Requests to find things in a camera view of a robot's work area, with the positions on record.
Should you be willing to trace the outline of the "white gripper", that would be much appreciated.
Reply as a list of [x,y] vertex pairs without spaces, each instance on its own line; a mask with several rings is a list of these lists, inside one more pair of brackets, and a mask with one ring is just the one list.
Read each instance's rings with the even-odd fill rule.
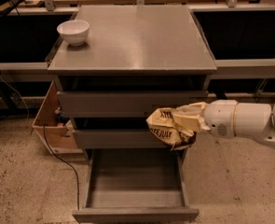
[[184,129],[197,133],[211,130],[213,136],[233,138],[233,120],[237,104],[235,100],[217,100],[210,104],[198,102],[182,105],[172,112],[172,117],[174,122]]

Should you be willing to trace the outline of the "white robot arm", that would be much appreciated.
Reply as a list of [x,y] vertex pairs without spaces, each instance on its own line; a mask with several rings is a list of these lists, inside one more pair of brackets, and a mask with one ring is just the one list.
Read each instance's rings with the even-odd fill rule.
[[275,105],[217,100],[183,105],[172,111],[174,122],[196,133],[215,137],[243,137],[275,148]]

